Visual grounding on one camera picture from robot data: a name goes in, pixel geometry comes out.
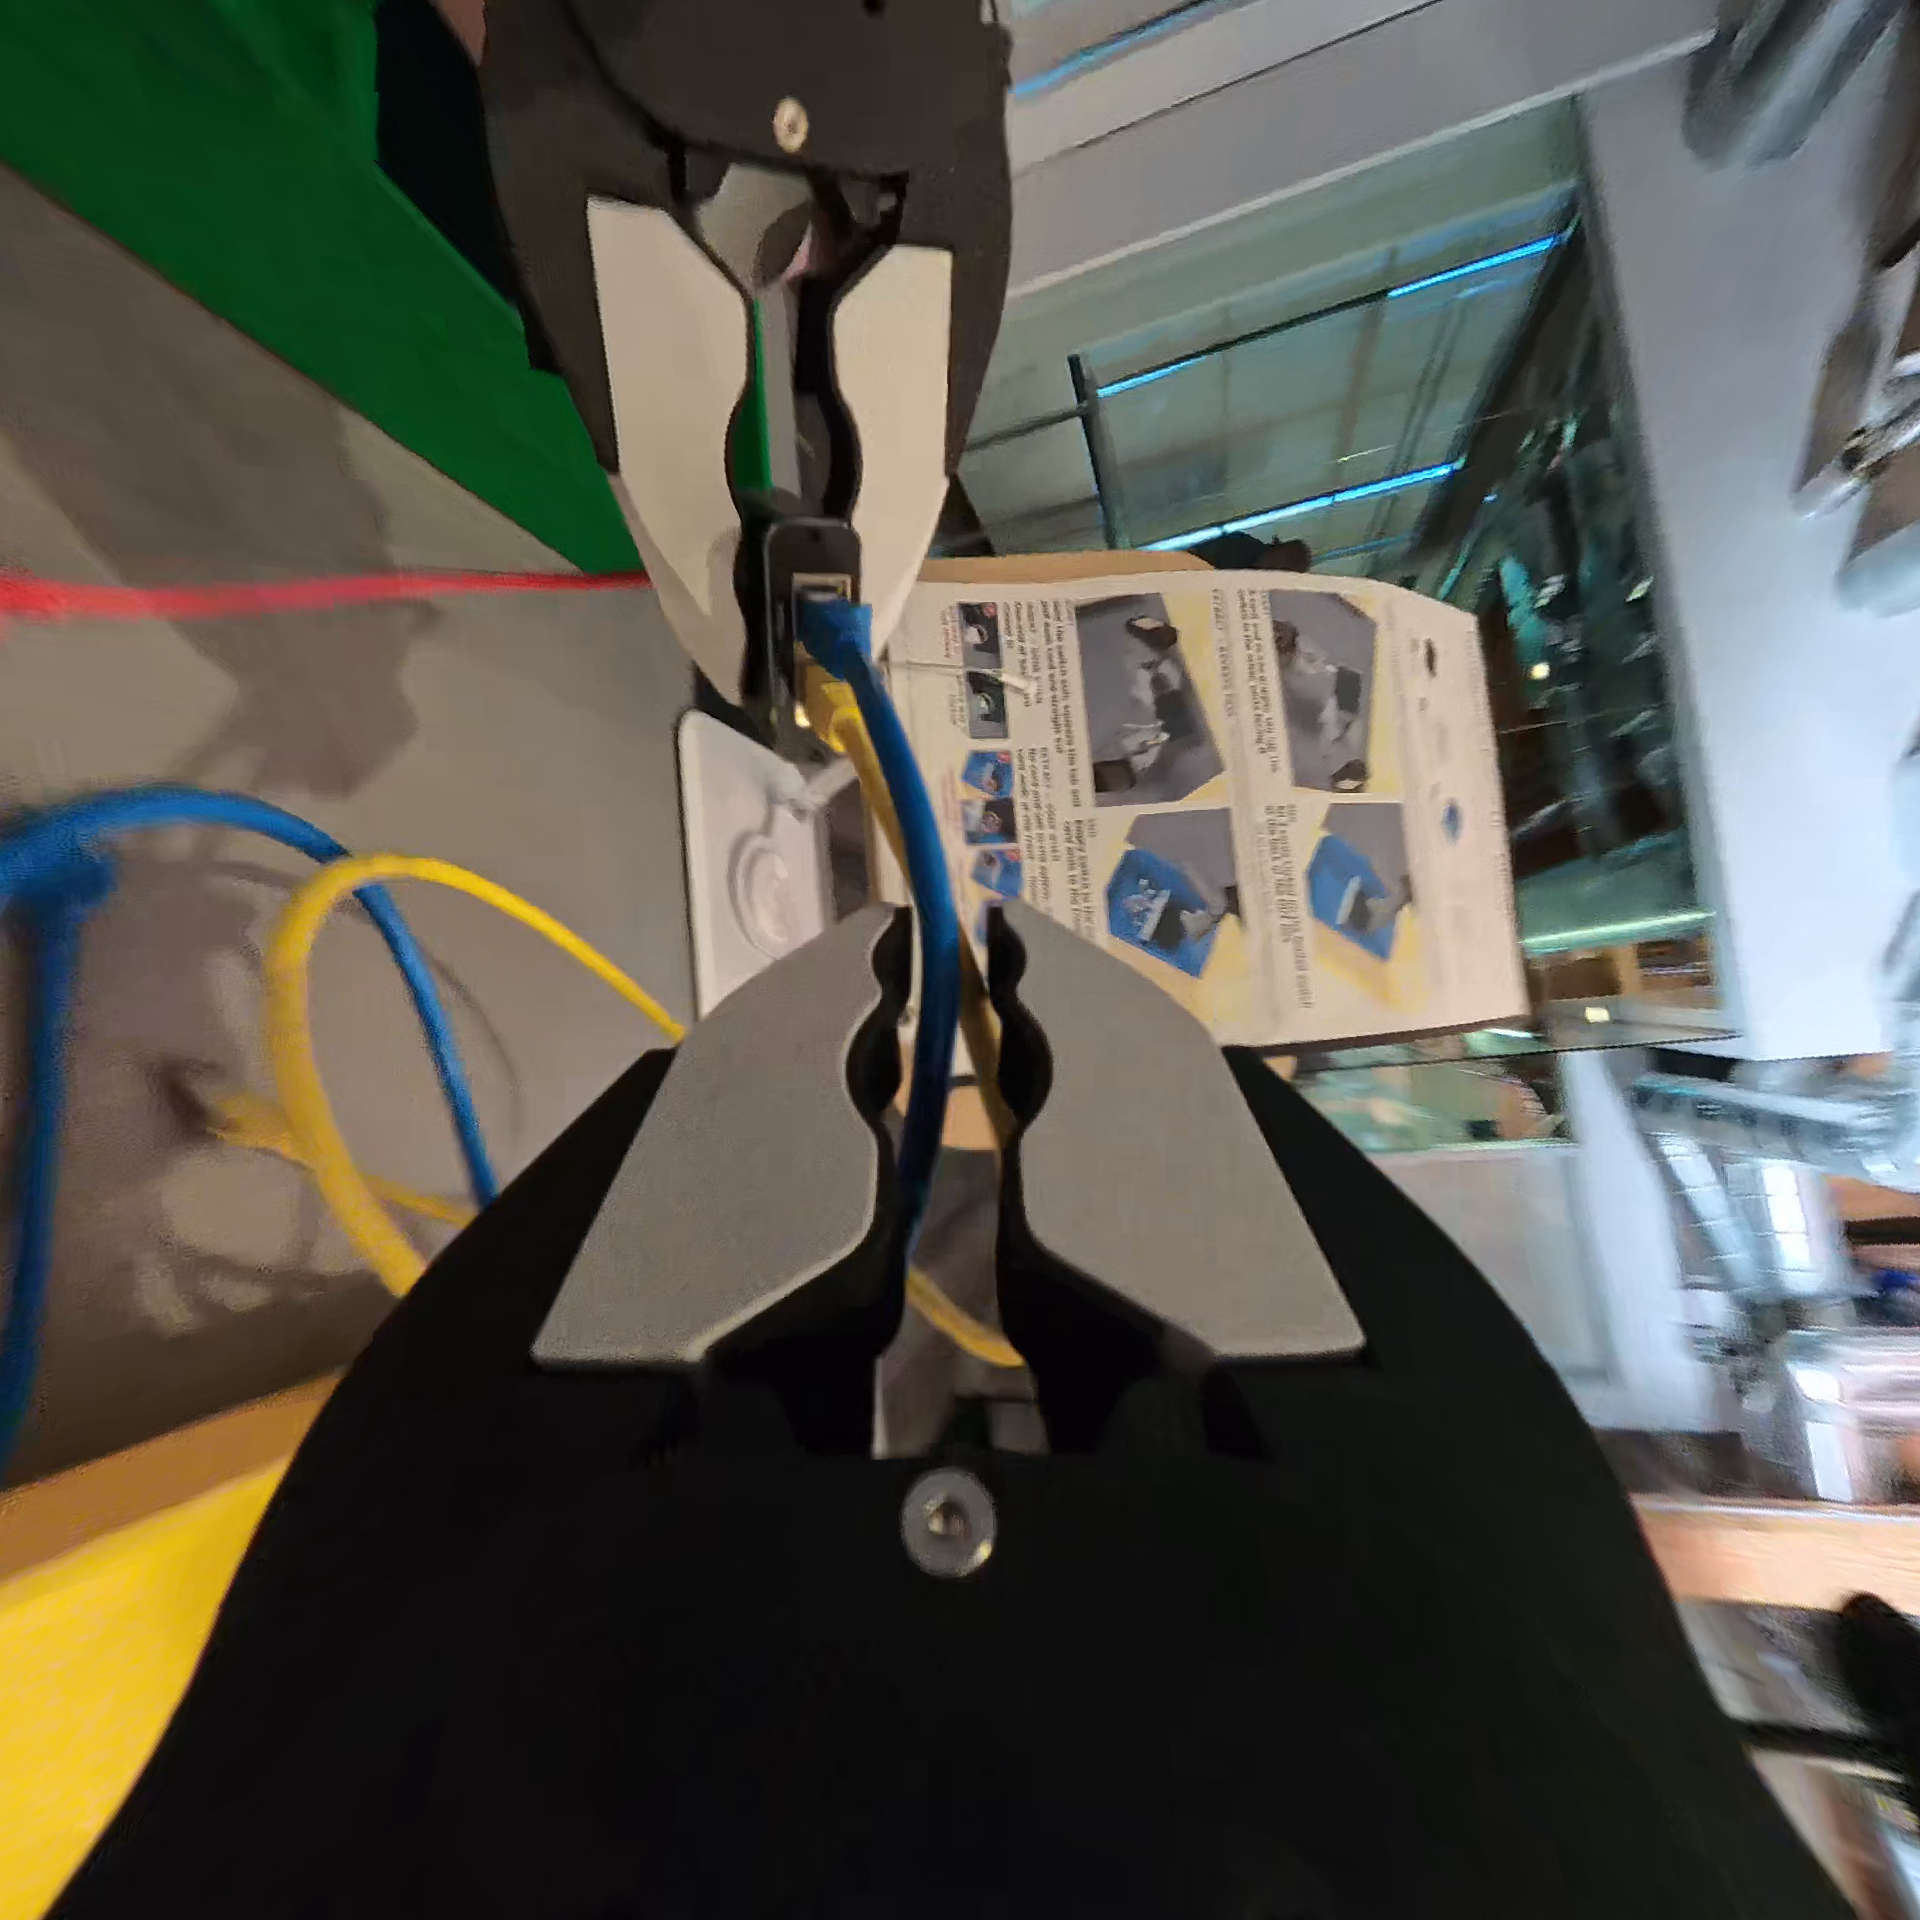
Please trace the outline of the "green plastic bin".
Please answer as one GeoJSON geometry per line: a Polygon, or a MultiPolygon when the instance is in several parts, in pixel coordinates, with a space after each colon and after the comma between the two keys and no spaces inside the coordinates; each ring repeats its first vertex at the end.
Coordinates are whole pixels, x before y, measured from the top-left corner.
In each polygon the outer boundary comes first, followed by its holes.
{"type": "Polygon", "coordinates": [[[635,569],[529,327],[481,13],[4,2],[4,165],[579,569],[635,569]]]}

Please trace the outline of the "white flat tray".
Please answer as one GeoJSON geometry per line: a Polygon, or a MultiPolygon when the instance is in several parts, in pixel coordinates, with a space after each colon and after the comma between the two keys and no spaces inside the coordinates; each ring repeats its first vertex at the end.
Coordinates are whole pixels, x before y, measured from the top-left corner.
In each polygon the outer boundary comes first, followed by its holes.
{"type": "Polygon", "coordinates": [[[828,790],[706,712],[679,720],[679,803],[698,1017],[832,917],[828,790]]]}

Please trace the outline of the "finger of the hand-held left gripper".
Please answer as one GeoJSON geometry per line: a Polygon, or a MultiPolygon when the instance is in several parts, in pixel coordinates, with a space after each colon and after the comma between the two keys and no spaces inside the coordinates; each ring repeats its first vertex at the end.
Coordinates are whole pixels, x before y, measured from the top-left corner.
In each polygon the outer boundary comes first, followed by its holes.
{"type": "Polygon", "coordinates": [[[948,487],[953,256],[891,246],[803,282],[803,502],[860,543],[872,643],[922,576],[948,487]]]}
{"type": "Polygon", "coordinates": [[[681,653],[743,702],[747,625],[729,431],[751,384],[751,310],[665,209],[588,201],[615,431],[612,493],[681,653]]]}

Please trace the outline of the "instruction sheet on board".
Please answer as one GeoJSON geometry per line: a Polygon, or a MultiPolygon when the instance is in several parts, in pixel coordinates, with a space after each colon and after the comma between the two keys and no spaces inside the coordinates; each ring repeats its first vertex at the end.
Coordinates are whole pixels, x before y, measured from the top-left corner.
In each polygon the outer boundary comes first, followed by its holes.
{"type": "MultiPolygon", "coordinates": [[[[1044,555],[1010,555],[986,561],[926,561],[920,569],[920,589],[947,591],[995,591],[1010,585],[1090,585],[1110,578],[1170,574],[1210,574],[1210,565],[1187,551],[1073,551],[1044,555]]],[[[968,1153],[1001,1153],[1010,1126],[993,1077],[975,1067],[971,1077],[959,1077],[952,1086],[945,1120],[945,1145],[968,1153]]]]}

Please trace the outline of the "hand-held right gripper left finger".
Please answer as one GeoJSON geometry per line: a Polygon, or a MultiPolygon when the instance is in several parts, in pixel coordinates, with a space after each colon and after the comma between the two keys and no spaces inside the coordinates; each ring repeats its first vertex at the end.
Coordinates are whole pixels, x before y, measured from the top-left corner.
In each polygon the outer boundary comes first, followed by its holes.
{"type": "Polygon", "coordinates": [[[698,1368],[882,1246],[912,951],[905,911],[873,904],[698,1022],[535,1336],[543,1368],[698,1368]]]}

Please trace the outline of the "printed instruction poster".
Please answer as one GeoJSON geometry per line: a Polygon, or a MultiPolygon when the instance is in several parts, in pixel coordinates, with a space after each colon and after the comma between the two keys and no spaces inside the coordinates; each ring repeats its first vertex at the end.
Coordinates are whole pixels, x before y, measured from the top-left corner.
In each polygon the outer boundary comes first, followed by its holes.
{"type": "Polygon", "coordinates": [[[980,965],[1025,906],[1226,1043],[1524,1017],[1474,615],[1346,576],[1030,567],[916,585],[880,661],[980,965]]]}

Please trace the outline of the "yellow plastic bin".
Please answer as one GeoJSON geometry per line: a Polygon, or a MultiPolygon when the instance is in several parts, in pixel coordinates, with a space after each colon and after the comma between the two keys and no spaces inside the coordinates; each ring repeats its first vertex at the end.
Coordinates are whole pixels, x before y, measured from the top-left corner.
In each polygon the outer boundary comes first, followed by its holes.
{"type": "Polygon", "coordinates": [[[2,1917],[47,1917],[199,1664],[339,1376],[24,1485],[2,1502],[2,1917]]]}

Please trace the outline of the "black ethernet port box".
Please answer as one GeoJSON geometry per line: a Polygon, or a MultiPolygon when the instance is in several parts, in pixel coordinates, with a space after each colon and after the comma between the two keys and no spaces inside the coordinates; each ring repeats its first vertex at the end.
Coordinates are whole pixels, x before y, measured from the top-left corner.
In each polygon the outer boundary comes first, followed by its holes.
{"type": "Polygon", "coordinates": [[[739,707],[763,749],[791,754],[800,745],[808,658],[798,609],[810,598],[858,599],[858,533],[844,520],[806,512],[795,497],[762,497],[743,520],[734,585],[747,637],[739,707]]]}

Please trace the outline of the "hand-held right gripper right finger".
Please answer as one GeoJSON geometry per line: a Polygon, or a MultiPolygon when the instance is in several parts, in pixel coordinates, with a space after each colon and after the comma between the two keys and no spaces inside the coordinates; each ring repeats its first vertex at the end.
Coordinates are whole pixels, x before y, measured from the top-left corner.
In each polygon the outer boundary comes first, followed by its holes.
{"type": "Polygon", "coordinates": [[[1015,1225],[1196,1361],[1346,1361],[1363,1331],[1210,1032],[1038,909],[993,919],[1015,1225]]]}

